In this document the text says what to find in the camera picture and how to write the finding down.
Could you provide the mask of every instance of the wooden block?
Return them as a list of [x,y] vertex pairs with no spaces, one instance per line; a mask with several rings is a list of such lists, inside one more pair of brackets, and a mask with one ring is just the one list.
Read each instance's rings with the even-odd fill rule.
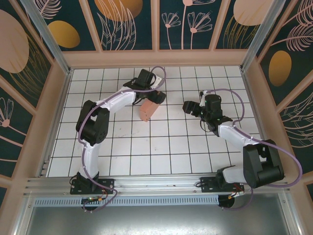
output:
[[146,100],[139,109],[140,119],[143,121],[148,121],[154,112],[157,110],[159,104],[155,104],[150,100]]

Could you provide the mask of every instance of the enclosure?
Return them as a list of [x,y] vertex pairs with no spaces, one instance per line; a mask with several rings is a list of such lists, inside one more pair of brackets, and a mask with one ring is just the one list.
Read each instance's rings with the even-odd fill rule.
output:
[[[312,15],[312,0],[2,0],[1,234],[313,234]],[[77,120],[142,70],[166,75],[166,99],[148,121],[146,100],[110,114],[97,162],[118,194],[85,214],[93,195],[69,183],[82,164]],[[216,89],[227,89],[215,91],[223,115],[244,106],[237,126],[296,156],[297,184],[279,151],[275,184],[287,187],[256,188],[250,203],[245,185],[240,211],[196,187],[243,164],[242,149],[182,109]]]

